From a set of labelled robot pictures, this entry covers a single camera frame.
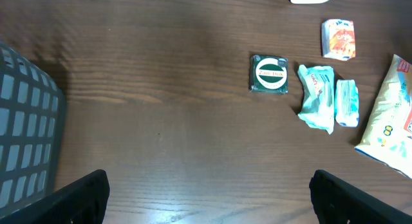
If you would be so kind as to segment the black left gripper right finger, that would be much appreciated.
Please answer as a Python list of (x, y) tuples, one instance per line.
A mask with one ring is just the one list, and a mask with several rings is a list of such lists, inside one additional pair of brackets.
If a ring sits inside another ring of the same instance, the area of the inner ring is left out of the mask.
[(411, 216), (318, 169), (310, 197), (320, 224), (411, 224)]

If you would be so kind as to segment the green tissue pack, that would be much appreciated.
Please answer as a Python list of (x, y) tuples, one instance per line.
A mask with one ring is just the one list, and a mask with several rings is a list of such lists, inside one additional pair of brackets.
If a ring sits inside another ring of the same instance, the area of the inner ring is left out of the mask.
[(330, 66), (307, 68), (302, 64), (297, 74), (304, 91), (303, 105), (298, 117), (309, 127), (332, 134), (335, 118), (333, 68)]

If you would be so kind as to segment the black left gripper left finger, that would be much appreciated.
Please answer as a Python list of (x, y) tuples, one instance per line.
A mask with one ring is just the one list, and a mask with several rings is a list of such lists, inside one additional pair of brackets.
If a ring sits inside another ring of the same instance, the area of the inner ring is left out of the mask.
[(102, 224), (110, 187), (98, 169), (43, 199), (7, 215), (4, 224)]

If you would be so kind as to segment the round black red tin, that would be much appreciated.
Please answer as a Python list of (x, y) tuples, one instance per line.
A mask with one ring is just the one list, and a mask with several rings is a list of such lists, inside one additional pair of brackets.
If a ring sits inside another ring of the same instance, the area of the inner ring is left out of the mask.
[(249, 91), (284, 95), (288, 93), (288, 59), (269, 55), (250, 57)]

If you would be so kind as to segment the small green tissue packet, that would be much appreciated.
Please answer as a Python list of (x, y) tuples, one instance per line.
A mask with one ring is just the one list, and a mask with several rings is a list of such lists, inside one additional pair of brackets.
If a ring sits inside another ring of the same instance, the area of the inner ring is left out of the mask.
[(359, 124), (359, 90), (354, 80), (341, 80), (335, 89), (335, 120), (344, 127)]

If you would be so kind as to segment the small orange box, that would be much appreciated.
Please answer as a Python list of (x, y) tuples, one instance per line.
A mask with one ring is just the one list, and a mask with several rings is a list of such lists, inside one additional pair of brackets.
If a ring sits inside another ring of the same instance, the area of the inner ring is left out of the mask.
[(321, 25), (324, 58), (348, 61), (356, 56), (353, 21), (329, 19)]

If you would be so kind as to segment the yellow wet wipes pack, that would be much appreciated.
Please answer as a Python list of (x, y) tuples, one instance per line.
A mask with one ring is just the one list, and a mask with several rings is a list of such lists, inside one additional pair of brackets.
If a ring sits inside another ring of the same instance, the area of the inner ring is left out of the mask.
[(355, 150), (411, 177), (411, 64), (396, 54)]

